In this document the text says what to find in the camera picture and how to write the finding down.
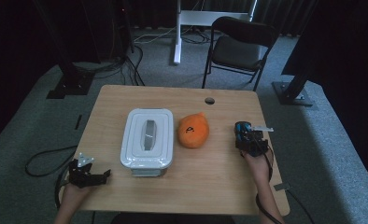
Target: white plastic container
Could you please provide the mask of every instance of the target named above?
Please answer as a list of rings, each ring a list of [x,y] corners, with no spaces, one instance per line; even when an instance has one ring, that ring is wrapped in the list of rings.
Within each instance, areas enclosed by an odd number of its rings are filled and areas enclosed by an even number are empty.
[[[126,121],[120,162],[134,176],[163,175],[173,159],[173,114],[168,109],[132,110]]]

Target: black chair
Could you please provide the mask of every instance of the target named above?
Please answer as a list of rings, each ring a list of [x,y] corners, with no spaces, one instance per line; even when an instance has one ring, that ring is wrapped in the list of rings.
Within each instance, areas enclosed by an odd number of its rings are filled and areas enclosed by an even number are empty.
[[[223,33],[214,44],[215,33]],[[220,17],[211,27],[210,48],[207,54],[204,82],[211,67],[257,77],[253,90],[257,89],[266,59],[279,36],[270,25],[242,21],[232,17]]]

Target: metal stand base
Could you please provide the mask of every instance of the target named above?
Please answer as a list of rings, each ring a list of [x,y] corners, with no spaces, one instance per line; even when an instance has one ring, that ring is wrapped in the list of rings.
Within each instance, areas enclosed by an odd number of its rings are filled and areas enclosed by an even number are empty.
[[[60,79],[54,91],[48,93],[47,99],[63,99],[66,95],[86,95],[93,82],[94,73],[81,74],[82,79],[76,86],[66,86],[64,76]]]
[[[272,85],[274,86],[276,95],[282,105],[303,105],[306,107],[314,107],[314,102],[309,99],[305,90],[302,90],[295,99],[289,99],[284,94],[285,90],[290,85],[289,82],[272,82]]]

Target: wooden table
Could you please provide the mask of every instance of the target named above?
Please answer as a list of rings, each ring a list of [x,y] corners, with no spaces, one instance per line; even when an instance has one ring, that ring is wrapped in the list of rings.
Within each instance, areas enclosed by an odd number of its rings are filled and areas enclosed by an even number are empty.
[[[205,103],[212,97],[213,105]],[[210,127],[198,149],[179,144],[163,176],[134,177],[120,163],[120,148],[129,112],[135,108],[167,108],[178,121],[205,112]],[[222,91],[161,87],[104,86],[80,140],[82,152],[95,158],[91,173],[111,169],[106,185],[98,187],[83,210],[256,215],[256,189],[245,160],[234,147],[234,124],[246,120],[265,126],[260,102],[253,91]],[[271,186],[281,183],[277,162]],[[290,208],[284,190],[275,191],[283,216]]]

